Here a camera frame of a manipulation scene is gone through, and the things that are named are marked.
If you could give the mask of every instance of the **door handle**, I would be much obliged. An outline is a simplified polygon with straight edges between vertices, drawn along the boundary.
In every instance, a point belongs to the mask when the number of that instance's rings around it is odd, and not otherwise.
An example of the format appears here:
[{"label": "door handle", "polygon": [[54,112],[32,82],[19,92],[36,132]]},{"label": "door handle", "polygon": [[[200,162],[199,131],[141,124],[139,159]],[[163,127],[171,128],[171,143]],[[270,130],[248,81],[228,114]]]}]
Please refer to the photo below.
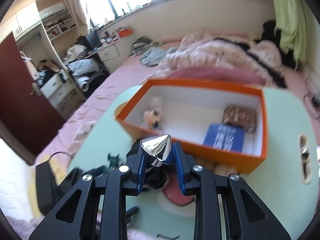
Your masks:
[{"label": "door handle", "polygon": [[42,96],[42,91],[39,89],[39,87],[37,86],[36,83],[32,83],[32,84],[31,84],[31,88],[32,88],[32,90],[31,90],[31,92],[29,93],[29,95],[33,95],[34,93],[36,93],[36,95],[37,95],[38,97]]}]

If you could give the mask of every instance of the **silver cone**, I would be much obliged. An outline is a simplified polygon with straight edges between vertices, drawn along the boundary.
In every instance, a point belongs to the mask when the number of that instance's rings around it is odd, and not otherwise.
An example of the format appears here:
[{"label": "silver cone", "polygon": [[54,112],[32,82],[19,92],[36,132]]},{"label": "silver cone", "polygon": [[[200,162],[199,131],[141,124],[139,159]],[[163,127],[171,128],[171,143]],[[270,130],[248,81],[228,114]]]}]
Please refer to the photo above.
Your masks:
[{"label": "silver cone", "polygon": [[170,134],[165,134],[143,139],[140,141],[140,145],[151,156],[148,158],[149,163],[155,167],[160,167],[171,151],[171,136]]}]

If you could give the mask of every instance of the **blue gripper pad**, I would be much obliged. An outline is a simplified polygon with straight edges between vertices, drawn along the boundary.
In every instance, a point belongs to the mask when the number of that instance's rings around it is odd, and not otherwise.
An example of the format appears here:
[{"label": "blue gripper pad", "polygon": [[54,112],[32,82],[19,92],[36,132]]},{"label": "blue gripper pad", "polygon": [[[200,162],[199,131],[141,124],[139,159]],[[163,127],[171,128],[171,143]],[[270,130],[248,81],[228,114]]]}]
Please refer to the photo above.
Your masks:
[{"label": "blue gripper pad", "polygon": [[171,154],[173,154],[174,156],[174,163],[176,167],[178,185],[181,190],[181,193],[184,195],[186,193],[186,184],[184,182],[184,172],[182,168],[182,162],[180,159],[179,149],[176,143],[174,143],[172,146],[172,149],[169,155]]},{"label": "blue gripper pad", "polygon": [[139,172],[138,172],[137,191],[138,191],[139,195],[140,195],[141,190],[143,188],[144,176],[145,176],[145,173],[146,173],[146,166],[147,166],[146,155],[145,155],[145,153],[143,153],[142,157],[141,157]]}]

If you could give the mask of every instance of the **silver screw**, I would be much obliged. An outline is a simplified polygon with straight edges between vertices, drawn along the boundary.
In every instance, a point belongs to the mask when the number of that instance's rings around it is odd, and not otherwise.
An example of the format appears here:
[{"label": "silver screw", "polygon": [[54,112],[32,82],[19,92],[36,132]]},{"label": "silver screw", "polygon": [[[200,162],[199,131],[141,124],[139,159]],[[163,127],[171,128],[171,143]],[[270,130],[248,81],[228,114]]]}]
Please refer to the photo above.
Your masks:
[{"label": "silver screw", "polygon": [[127,172],[128,170],[129,170],[129,167],[126,165],[119,167],[119,171],[121,171],[121,172]]},{"label": "silver screw", "polygon": [[239,175],[238,174],[235,174],[235,173],[233,173],[233,174],[231,174],[230,175],[230,179],[232,179],[232,180],[239,180],[240,179],[240,177],[239,177]]},{"label": "silver screw", "polygon": [[84,180],[84,181],[89,181],[91,179],[92,179],[92,176],[90,174],[83,175],[83,177],[82,177],[82,180]]},{"label": "silver screw", "polygon": [[195,166],[193,166],[193,169],[194,169],[195,171],[202,171],[202,170],[203,170],[202,166],[200,166],[200,165],[195,165]]}]

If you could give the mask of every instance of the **light green table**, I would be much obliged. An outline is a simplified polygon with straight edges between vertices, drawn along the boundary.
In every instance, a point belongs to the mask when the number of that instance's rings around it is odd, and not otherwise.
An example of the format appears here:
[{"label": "light green table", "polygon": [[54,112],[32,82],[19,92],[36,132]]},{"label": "light green table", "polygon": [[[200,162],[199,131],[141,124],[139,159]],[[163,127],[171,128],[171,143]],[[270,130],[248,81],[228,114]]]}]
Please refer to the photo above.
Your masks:
[{"label": "light green table", "polygon": [[[122,92],[102,116],[73,159],[69,170],[79,166],[83,170],[106,164],[110,152],[120,154],[125,161],[132,138],[114,119],[115,109],[128,101],[140,88]],[[318,200],[318,161],[313,128],[299,101],[290,92],[264,89],[268,113],[268,158],[251,174],[243,176],[249,186],[265,202],[289,232],[297,239],[313,218]],[[307,136],[311,150],[312,181],[302,183],[298,135]],[[146,233],[158,233],[183,240],[192,240],[195,206],[177,207],[169,203],[162,192],[142,193],[127,197],[127,209],[139,206],[140,212],[132,225]]]}]

